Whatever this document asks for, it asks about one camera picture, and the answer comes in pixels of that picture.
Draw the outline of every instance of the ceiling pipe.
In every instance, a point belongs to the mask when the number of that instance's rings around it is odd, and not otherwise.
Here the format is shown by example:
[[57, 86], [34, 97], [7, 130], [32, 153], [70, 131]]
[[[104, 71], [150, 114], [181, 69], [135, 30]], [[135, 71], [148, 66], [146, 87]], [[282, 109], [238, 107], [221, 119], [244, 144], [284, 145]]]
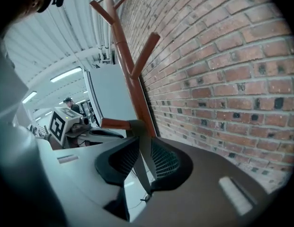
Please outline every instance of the ceiling pipe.
[[27, 83], [27, 87], [30, 89], [44, 80], [46, 77], [51, 77], [54, 72], [58, 71], [60, 68], [63, 68], [71, 63], [78, 61], [80, 59], [87, 58], [89, 56], [93, 56], [99, 52], [98, 48], [90, 48], [83, 50], [81, 52], [77, 52], [73, 55], [69, 55], [60, 61], [57, 61], [43, 70], [41, 73], [37, 74], [31, 81]]
[[[104, 2], [102, 4], [102, 7], [104, 8], [104, 10], [107, 10], [106, 7], [106, 3]], [[104, 42], [105, 42], [105, 51], [106, 51], [106, 57], [107, 59], [110, 59], [110, 51], [109, 51], [109, 43], [108, 43], [108, 39], [109, 39], [109, 34], [108, 34], [108, 23], [103, 19], [103, 28], [104, 28]]]
[[111, 58], [111, 52], [112, 52], [112, 49], [111, 49], [111, 46], [112, 46], [112, 42], [111, 42], [111, 30], [109, 31], [108, 33], [108, 43], [109, 43], [109, 53], [110, 53], [110, 58]]
[[98, 27], [98, 13], [95, 11], [95, 9], [91, 8], [92, 9], [92, 21], [93, 21], [93, 28], [94, 28], [94, 33], [95, 33], [95, 37], [96, 37], [96, 43], [97, 43], [97, 46], [98, 46], [98, 50], [99, 50], [99, 54], [100, 54], [100, 59], [103, 60], [104, 59], [104, 55], [103, 55], [103, 50], [102, 50], [102, 44], [101, 44], [101, 37], [100, 37], [100, 29]]

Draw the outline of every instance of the white wall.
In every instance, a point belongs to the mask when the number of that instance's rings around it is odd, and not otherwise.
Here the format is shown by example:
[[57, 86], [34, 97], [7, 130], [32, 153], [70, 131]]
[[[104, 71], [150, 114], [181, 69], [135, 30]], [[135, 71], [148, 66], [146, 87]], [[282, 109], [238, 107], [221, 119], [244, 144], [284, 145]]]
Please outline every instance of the white wall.
[[[106, 65], [90, 70], [93, 87], [105, 118], [134, 120], [136, 114], [128, 93], [123, 72], [119, 65]], [[125, 136], [125, 131], [116, 130]]]
[[52, 113], [47, 116], [42, 117], [40, 120], [36, 121], [36, 123], [41, 127], [44, 127], [44, 125], [45, 125], [45, 126], [47, 126], [47, 129], [49, 129], [51, 116], [52, 116]]

